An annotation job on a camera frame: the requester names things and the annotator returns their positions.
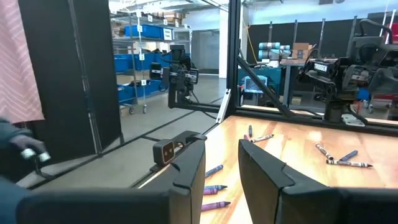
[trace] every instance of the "black partition wall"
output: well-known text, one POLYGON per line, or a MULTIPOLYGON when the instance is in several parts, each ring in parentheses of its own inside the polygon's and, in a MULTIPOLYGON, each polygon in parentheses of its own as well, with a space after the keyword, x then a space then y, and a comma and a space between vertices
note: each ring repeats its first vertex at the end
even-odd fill
POLYGON ((100 153, 121 135, 108 1, 19 5, 45 116, 35 136, 51 163, 100 153))
MULTIPOLYGON (((322 57, 344 57, 347 52, 349 36, 351 34, 353 20, 326 21, 323 30, 322 57)), ((297 27, 297 43, 318 44, 322 21, 319 22, 300 22, 297 27)), ((249 35, 255 54, 258 53, 258 45, 261 42, 268 42, 269 24, 251 25, 249 35)), ((294 22, 286 24, 272 25, 272 42, 280 42, 281 45, 293 47, 294 22)), ((247 59, 249 63, 254 63, 251 48, 248 48, 247 59)))

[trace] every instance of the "hand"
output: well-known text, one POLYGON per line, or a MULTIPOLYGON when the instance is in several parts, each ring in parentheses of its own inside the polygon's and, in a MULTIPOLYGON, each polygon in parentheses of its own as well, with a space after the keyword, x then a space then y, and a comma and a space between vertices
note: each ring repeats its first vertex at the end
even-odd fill
POLYGON ((21 154, 25 159, 29 159, 35 154, 39 155, 39 159, 42 162, 50 159, 50 155, 42 141, 19 134, 11 138, 9 142, 22 151, 21 154))

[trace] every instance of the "wooden tabletop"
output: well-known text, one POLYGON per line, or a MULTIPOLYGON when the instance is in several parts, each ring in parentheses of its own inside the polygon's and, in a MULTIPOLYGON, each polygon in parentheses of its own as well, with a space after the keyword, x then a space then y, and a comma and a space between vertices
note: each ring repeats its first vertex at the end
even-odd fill
POLYGON ((325 185, 398 187, 398 138, 230 116, 207 134, 206 141, 206 171, 220 164, 224 169, 208 177, 205 185, 220 184, 228 188, 217 195, 203 196, 203 203, 229 201, 231 204, 202 212, 201 223, 251 223, 238 164, 238 140, 248 134, 249 125, 254 138, 275 134, 272 139, 257 142, 257 146, 325 185), (337 159, 358 150, 351 161, 368 162, 374 167, 326 165, 325 156, 314 146, 317 142, 337 159))

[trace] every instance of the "curtain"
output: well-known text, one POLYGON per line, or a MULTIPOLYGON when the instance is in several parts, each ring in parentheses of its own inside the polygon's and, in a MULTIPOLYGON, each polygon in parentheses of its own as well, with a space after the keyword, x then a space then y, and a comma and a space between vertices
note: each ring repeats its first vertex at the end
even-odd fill
POLYGON ((18 0, 0 0, 0 116, 12 123, 44 118, 18 0))

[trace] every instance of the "red object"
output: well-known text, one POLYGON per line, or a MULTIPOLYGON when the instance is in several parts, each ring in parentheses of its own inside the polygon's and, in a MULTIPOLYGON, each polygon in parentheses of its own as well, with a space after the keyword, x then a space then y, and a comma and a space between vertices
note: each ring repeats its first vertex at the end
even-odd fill
POLYGON ((398 22, 394 22, 391 27, 392 30, 392 42, 398 44, 398 22))
POLYGON ((376 95, 373 98, 374 100, 393 100, 397 101, 398 100, 398 95, 393 95, 393 94, 386 94, 386 95, 376 95))

